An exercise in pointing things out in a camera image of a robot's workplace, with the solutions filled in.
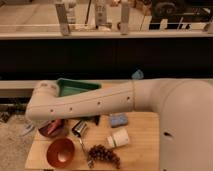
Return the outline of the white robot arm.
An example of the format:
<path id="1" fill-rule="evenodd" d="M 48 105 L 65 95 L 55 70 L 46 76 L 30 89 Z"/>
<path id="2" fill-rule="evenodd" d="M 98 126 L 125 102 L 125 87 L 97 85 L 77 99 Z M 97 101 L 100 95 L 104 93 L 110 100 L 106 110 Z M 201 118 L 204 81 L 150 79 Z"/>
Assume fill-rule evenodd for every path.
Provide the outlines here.
<path id="1" fill-rule="evenodd" d="M 147 79 L 60 97 L 36 84 L 26 116 L 36 124 L 120 112 L 159 115 L 159 171 L 213 171 L 213 84 L 198 79 Z"/>

